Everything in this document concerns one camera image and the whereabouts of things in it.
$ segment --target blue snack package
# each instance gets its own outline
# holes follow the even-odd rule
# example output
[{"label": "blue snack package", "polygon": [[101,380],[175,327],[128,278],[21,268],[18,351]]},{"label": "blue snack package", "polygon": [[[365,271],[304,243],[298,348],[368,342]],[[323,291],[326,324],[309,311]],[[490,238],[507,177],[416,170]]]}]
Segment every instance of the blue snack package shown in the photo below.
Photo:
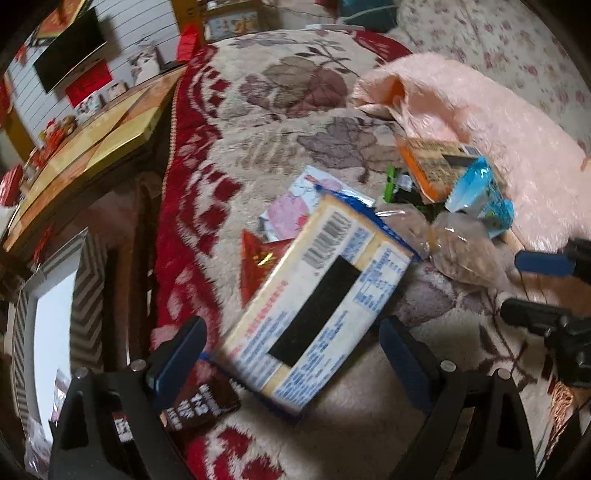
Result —
[{"label": "blue snack package", "polygon": [[494,238],[513,224],[513,203],[503,198],[485,157],[477,158],[462,175],[445,202],[450,212],[465,212],[480,220]]},{"label": "blue snack package", "polygon": [[373,209],[368,207],[361,200],[341,192],[334,192],[332,190],[325,189],[322,185],[316,184],[315,188],[320,194],[333,195],[334,197],[338,198],[341,202],[349,205],[353,210],[361,213],[362,215],[365,215],[369,220],[375,223],[380,230],[385,232],[388,236],[394,238],[394,240],[396,240],[400,245],[410,250],[413,253],[413,262],[422,261],[417,251],[404,240],[402,240],[402,238],[394,230],[392,230],[388,225],[386,225],[384,221],[375,214]]}]

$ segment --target orange package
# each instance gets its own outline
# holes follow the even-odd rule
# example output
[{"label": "orange package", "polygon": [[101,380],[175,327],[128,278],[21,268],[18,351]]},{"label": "orange package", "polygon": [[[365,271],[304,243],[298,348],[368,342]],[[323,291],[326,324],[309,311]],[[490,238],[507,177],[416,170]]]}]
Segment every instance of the orange package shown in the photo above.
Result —
[{"label": "orange package", "polygon": [[246,305],[259,287],[263,285],[290,244],[291,239],[264,244],[256,235],[247,230],[242,231],[242,271],[240,276],[242,306]]},{"label": "orange package", "polygon": [[397,138],[398,148],[424,200],[445,202],[454,185],[480,151],[460,142]]}]

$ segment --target pink towel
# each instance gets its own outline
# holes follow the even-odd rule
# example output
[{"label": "pink towel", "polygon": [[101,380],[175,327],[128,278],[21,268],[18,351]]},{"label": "pink towel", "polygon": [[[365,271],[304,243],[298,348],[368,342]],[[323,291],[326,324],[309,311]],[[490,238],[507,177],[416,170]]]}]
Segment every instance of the pink towel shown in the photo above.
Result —
[{"label": "pink towel", "polygon": [[591,238],[591,168],[570,136],[536,107],[483,74],[433,53],[402,57],[358,80],[354,104],[396,119],[409,137],[477,146],[507,183],[513,233],[555,251]]}]

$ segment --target television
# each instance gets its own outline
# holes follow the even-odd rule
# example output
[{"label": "television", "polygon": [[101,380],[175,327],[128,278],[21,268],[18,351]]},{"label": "television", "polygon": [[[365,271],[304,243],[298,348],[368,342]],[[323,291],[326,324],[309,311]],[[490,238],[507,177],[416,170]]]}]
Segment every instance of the television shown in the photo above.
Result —
[{"label": "television", "polygon": [[106,44],[94,8],[78,17],[35,61],[46,93],[51,92],[80,63]]}]

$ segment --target metal screw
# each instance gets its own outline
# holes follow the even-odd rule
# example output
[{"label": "metal screw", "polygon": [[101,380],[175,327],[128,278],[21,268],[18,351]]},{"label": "metal screw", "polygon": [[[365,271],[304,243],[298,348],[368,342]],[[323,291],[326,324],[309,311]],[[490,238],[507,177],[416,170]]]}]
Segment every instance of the metal screw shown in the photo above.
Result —
[{"label": "metal screw", "polygon": [[130,364],[130,368],[134,371],[134,372],[141,372],[144,368],[146,368],[147,364],[146,364],[146,360],[143,359],[137,359],[134,360],[133,362],[131,362]]},{"label": "metal screw", "polygon": [[76,378],[84,378],[88,375],[89,370],[86,367],[80,367],[76,370]]},{"label": "metal screw", "polygon": [[499,375],[499,377],[501,377],[503,380],[509,380],[511,378],[511,372],[505,368],[498,369],[496,374]]},{"label": "metal screw", "polygon": [[444,372],[452,373],[456,371],[456,364],[451,360],[444,360],[439,366]]}]

